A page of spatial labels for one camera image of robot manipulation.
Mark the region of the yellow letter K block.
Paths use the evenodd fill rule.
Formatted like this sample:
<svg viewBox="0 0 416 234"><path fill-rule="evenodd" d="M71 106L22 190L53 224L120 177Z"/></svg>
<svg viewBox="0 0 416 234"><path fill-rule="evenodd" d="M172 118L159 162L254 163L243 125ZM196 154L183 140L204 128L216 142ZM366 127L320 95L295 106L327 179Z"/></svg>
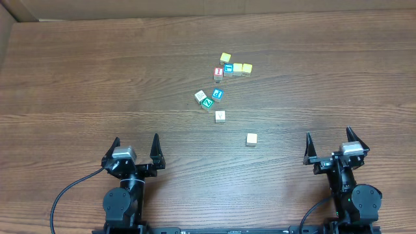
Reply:
<svg viewBox="0 0 416 234"><path fill-rule="evenodd" d="M257 145L257 134L256 133L248 133L247 134L246 145L247 146L256 146Z"/></svg>

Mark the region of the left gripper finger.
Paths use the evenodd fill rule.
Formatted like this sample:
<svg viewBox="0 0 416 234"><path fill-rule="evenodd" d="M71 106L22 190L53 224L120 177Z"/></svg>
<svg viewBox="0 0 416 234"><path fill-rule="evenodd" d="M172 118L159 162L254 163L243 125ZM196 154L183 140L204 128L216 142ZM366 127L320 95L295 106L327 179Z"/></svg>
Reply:
<svg viewBox="0 0 416 234"><path fill-rule="evenodd" d="M153 143L151 146L151 151L150 151L149 156L152 159L152 163L156 167L156 169L158 170L165 169L166 162L165 162L162 150L161 150L159 135L157 133L155 133L153 137Z"/></svg>
<svg viewBox="0 0 416 234"><path fill-rule="evenodd" d="M120 138L116 137L111 145L111 147L108 149L108 151L106 152L105 156L103 157L103 159L109 159L112 157L112 154L115 150L115 148L120 146Z"/></svg>

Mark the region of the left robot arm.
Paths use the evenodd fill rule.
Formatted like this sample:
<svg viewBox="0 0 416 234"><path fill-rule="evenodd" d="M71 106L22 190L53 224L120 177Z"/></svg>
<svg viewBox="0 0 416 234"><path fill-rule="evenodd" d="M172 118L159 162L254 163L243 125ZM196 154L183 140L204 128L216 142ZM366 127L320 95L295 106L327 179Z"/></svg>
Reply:
<svg viewBox="0 0 416 234"><path fill-rule="evenodd" d="M159 135L155 134L150 150L151 163L137 164L132 146L122 147L115 138L101 160L103 169L120 180L103 198L105 233L151 233L147 221L142 219L144 191L147 177L156 177L166 163L161 150Z"/></svg>

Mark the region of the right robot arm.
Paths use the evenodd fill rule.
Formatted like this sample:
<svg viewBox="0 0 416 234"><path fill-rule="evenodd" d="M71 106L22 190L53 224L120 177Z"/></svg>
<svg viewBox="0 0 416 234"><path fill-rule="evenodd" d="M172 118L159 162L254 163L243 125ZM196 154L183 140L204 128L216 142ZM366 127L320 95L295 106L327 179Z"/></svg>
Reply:
<svg viewBox="0 0 416 234"><path fill-rule="evenodd" d="M379 233L372 224L378 220L382 192L368 184L358 184L353 171L365 164L370 148L352 130L346 128L347 142L329 157L319 157L310 133L306 133L304 165L313 165L315 175L325 174L331 194L316 203L302 218L298 232L303 233L307 217L319 206L333 200L335 218L327 218L315 233Z"/></svg>

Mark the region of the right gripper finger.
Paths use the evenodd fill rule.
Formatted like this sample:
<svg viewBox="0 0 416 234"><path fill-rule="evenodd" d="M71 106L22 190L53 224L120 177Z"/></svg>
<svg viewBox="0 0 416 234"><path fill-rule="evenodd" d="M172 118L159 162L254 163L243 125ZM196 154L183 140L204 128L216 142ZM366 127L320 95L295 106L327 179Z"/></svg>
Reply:
<svg viewBox="0 0 416 234"><path fill-rule="evenodd" d="M311 138L310 132L306 133L306 147L305 147L305 154L303 159L304 165L313 164L317 159L317 153L315 151L315 147L313 144L313 140Z"/></svg>
<svg viewBox="0 0 416 234"><path fill-rule="evenodd" d="M347 135L347 139L349 142L359 142L365 153L368 153L370 151L370 148L368 147L368 145L366 145L366 143L364 143L364 141L362 141L362 139L360 139L355 134L355 132L352 130L350 126L346 127L346 135Z"/></svg>

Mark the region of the white ice cream block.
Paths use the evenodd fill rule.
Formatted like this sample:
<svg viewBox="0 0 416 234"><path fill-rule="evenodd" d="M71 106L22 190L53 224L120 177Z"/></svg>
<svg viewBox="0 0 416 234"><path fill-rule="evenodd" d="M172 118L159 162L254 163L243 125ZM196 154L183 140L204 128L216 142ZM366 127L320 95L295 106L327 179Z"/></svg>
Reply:
<svg viewBox="0 0 416 234"><path fill-rule="evenodd" d="M226 112L224 110L218 110L215 112L215 122L216 123L226 122Z"/></svg>

